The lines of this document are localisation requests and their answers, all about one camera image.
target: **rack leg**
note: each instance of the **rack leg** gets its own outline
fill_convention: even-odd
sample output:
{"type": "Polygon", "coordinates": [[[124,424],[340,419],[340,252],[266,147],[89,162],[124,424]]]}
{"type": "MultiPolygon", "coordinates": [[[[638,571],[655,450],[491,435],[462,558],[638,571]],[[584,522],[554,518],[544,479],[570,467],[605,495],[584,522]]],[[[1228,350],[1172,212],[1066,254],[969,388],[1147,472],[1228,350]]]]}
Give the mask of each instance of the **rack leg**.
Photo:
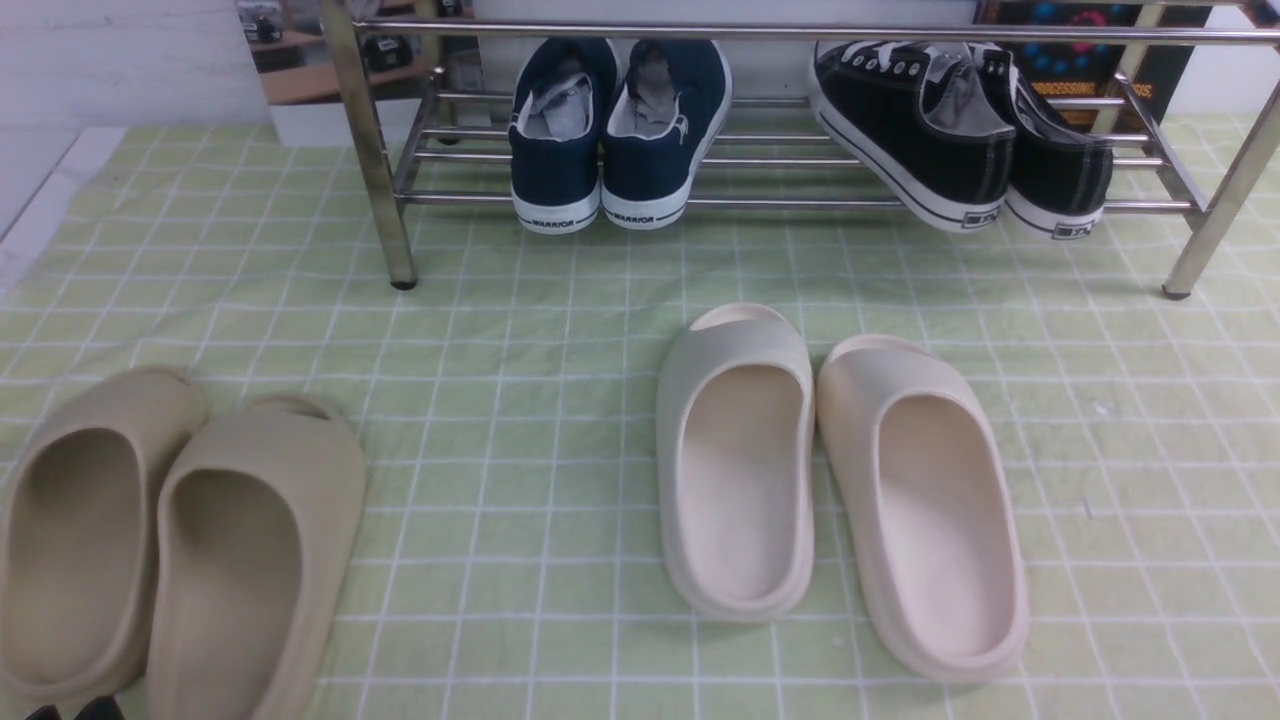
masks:
{"type": "Polygon", "coordinates": [[[374,225],[387,256],[387,272],[390,274],[392,287],[412,290],[417,284],[417,268],[413,266],[404,217],[396,200],[387,142],[383,140],[369,76],[365,74],[365,63],[360,56],[360,40],[351,24],[351,12],[346,0],[321,0],[320,12],[325,40],[338,73],[338,91],[356,142],[356,158],[365,177],[365,191],[374,211],[374,225]]]}
{"type": "MultiPolygon", "coordinates": [[[[1134,20],[1133,27],[1156,27],[1160,24],[1160,18],[1164,17],[1164,5],[1143,5],[1142,9],[1138,10],[1138,19],[1134,20]]],[[[1146,45],[1126,45],[1124,53],[1120,54],[1120,63],[1116,65],[1116,73],[1128,78],[1138,77],[1138,68],[1142,67],[1142,60],[1146,56],[1146,45]]],[[[1120,95],[1120,85],[1115,79],[1107,81],[1107,87],[1102,92],[1102,96],[1116,97],[1117,95],[1120,95]]],[[[1093,119],[1093,132],[1115,132],[1117,119],[1120,119],[1119,108],[1103,108],[1098,110],[1097,117],[1093,119]]]]}
{"type": "Polygon", "coordinates": [[[1253,122],[1253,128],[1244,138],[1244,145],[1240,145],[1235,159],[1231,160],[1231,167],[1217,186],[1217,192],[1213,193],[1208,210],[1188,215],[1192,237],[1183,246],[1181,255],[1178,256],[1174,269],[1162,286],[1165,297],[1185,300],[1190,296],[1196,281],[1199,279],[1204,266],[1213,256],[1213,251],[1222,242],[1222,237],[1231,227],[1231,222],[1235,220],[1235,215],[1240,213],[1240,208],[1248,200],[1253,186],[1267,169],[1277,146],[1280,146],[1280,83],[1271,91],[1271,97],[1267,99],[1258,119],[1253,122]]]}

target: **sneaker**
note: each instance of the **sneaker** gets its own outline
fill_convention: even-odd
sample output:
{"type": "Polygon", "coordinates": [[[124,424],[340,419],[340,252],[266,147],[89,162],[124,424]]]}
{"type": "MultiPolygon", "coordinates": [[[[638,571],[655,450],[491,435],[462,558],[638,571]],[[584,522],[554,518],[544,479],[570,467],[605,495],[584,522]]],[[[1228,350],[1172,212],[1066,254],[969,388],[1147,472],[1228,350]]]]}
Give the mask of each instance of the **sneaker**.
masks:
{"type": "Polygon", "coordinates": [[[815,45],[809,95],[823,129],[918,218],[951,232],[996,220],[1015,135],[987,104],[968,46],[815,45]]]}
{"type": "Polygon", "coordinates": [[[1111,141],[1071,129],[1018,72],[1012,53],[974,45],[973,55],[987,101],[1018,128],[1005,205],[1053,240],[1089,234],[1111,184],[1111,141]]]}
{"type": "Polygon", "coordinates": [[[612,41],[552,38],[516,76],[511,142],[511,199],[525,229],[564,234],[600,209],[596,149],[618,82],[612,41]]]}
{"type": "Polygon", "coordinates": [[[654,229],[680,219],[698,164],[716,140],[733,77],[710,40],[641,40],[604,128],[604,211],[654,229]]]}

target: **poster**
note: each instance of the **poster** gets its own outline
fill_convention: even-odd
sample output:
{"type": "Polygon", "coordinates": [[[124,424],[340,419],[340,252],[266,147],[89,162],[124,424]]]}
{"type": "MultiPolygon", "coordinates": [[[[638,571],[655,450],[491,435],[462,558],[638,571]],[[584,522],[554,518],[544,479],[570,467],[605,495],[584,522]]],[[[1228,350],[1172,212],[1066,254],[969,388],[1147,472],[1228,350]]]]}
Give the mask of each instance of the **poster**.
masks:
{"type": "MultiPolygon", "coordinates": [[[[988,24],[1042,24],[1079,27],[1133,27],[1140,5],[1126,4],[1056,4],[983,0],[978,5],[977,20],[988,24]]],[[[1160,27],[1204,27],[1210,8],[1167,6],[1160,27]]],[[[1044,97],[1088,97],[1106,91],[1124,53],[1123,45],[1093,45],[1087,42],[1010,44],[1019,69],[1044,97]]],[[[1151,46],[1133,79],[1134,90],[1147,101],[1151,113],[1160,120],[1169,108],[1178,81],[1190,59],[1192,47],[1151,46]]],[[[1093,111],[1069,110],[1062,113],[1073,124],[1089,127],[1093,111]]],[[[1121,123],[1134,127],[1135,119],[1121,118],[1121,123]]]]}

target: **slide sandal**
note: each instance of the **slide sandal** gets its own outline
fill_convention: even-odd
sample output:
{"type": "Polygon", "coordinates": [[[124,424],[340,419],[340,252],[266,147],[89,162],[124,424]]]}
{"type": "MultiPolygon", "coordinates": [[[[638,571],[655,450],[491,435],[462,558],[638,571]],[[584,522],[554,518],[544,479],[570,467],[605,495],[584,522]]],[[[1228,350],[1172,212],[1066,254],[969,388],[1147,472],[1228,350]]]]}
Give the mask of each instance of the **slide sandal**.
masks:
{"type": "Polygon", "coordinates": [[[13,474],[0,570],[0,678],[36,702],[84,702],[142,674],[155,503],[205,423],[177,369],[108,378],[50,414],[13,474]]]}
{"type": "Polygon", "coordinates": [[[657,446],[667,573],[699,612],[763,621],[813,573],[813,368],[763,305],[717,307],[671,347],[657,446]]]}
{"type": "Polygon", "coordinates": [[[192,438],[160,492],[151,720],[294,720],[364,511],[365,457],[328,404],[251,400],[192,438]]]}
{"type": "Polygon", "coordinates": [[[904,340],[846,340],[818,373],[818,428],[888,650],[940,682],[1012,667],[1027,580],[991,425],[960,373],[904,340]]]}

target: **floor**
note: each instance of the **floor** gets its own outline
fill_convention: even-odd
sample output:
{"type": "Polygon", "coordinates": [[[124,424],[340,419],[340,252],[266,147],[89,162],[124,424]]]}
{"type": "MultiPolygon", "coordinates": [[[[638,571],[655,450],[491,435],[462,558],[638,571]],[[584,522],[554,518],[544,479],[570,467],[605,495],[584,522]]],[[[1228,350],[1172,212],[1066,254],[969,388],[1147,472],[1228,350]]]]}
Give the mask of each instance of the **floor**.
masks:
{"type": "Polygon", "coordinates": [[[0,128],[0,238],[79,135],[70,129],[0,128]]]}
{"type": "MultiPolygon", "coordinates": [[[[1166,129],[1212,184],[1247,118],[1166,129]]],[[[855,173],[708,170],[739,192],[849,195],[855,173]]],[[[500,168],[424,184],[506,187],[500,168]]],[[[1114,195],[1151,178],[1117,173],[1114,195]]],[[[1280,165],[1192,299],[1158,284],[1178,219],[1061,245],[1004,222],[691,213],[526,236],[412,209],[422,282],[387,284],[349,150],[266,127],[129,131],[0,301],[0,462],[95,380],[193,373],[218,411],[306,389],[358,428],[370,488],[310,719],[1280,717],[1280,165]],[[771,625],[694,618],[662,565],[655,373],[704,309],[765,302],[814,361],[924,343],[995,425],[1033,610],[986,687],[900,666],[867,620],[814,459],[817,566],[771,625]]],[[[140,687],[122,694],[145,717],[140,687]]],[[[31,708],[0,700],[0,715],[31,708]]]]}

